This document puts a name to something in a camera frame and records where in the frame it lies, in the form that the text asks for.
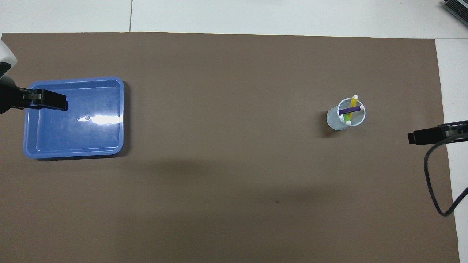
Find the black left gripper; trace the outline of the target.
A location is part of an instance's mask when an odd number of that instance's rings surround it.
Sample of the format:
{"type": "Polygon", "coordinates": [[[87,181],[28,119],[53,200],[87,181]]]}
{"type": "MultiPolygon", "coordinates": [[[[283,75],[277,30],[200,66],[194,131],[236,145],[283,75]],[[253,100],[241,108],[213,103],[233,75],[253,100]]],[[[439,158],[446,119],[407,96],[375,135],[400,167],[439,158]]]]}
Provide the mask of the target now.
{"type": "Polygon", "coordinates": [[[3,75],[0,80],[0,114],[16,107],[19,100],[20,109],[68,110],[66,95],[46,89],[19,89],[10,76],[3,75]]]}

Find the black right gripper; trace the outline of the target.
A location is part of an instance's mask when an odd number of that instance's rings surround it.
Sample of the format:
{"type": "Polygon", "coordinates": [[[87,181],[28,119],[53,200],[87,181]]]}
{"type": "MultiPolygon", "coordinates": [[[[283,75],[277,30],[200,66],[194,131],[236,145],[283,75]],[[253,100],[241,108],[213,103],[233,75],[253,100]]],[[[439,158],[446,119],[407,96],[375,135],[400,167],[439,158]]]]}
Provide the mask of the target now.
{"type": "Polygon", "coordinates": [[[408,143],[415,145],[432,145],[450,137],[459,135],[459,141],[468,140],[468,121],[461,123],[445,123],[437,128],[415,130],[408,133],[408,143]]]}

